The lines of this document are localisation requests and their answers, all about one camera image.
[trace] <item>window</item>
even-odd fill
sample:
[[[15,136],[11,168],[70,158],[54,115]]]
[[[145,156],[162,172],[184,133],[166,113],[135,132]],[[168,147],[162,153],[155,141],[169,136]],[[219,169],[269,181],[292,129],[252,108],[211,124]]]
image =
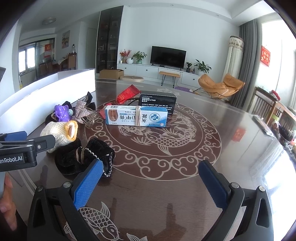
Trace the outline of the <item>window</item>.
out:
[[[35,67],[35,48],[27,49],[27,67],[33,68]]]
[[[19,51],[19,73],[24,74],[35,68],[35,47],[24,46]]]
[[[19,52],[19,72],[26,70],[26,51]]]

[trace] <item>ointment box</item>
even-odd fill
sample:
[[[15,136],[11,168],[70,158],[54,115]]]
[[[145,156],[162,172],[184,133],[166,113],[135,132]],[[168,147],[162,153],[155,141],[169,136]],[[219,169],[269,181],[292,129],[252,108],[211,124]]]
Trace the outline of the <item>ointment box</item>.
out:
[[[123,126],[165,127],[168,111],[164,107],[108,105],[106,124]]]
[[[174,112],[177,96],[172,93],[141,91],[139,106],[165,107],[169,114]]]

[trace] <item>cardboard box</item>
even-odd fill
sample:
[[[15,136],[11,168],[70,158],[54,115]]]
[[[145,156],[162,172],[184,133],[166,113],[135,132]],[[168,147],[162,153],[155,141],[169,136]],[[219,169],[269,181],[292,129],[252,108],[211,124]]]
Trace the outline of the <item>cardboard box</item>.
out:
[[[100,71],[100,79],[119,80],[120,76],[124,75],[122,69],[102,69]]]
[[[169,114],[174,112],[177,96],[171,93],[141,91],[139,106],[165,107]]]
[[[108,105],[105,109],[107,125],[165,127],[168,111],[163,107]]]

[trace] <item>round cushion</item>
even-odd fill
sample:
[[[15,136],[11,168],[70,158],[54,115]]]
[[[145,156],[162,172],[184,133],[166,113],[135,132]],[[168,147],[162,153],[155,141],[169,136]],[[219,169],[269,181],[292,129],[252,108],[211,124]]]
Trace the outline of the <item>round cushion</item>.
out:
[[[133,81],[133,82],[143,82],[144,78],[139,77],[139,76],[124,75],[124,76],[120,76],[120,80]]]

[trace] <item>black box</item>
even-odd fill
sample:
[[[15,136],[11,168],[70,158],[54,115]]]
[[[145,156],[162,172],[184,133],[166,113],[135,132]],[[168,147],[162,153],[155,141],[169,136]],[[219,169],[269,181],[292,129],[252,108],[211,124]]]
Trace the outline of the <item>black box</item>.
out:
[[[141,91],[139,106],[165,107],[169,114],[174,112],[177,96],[171,93]]]

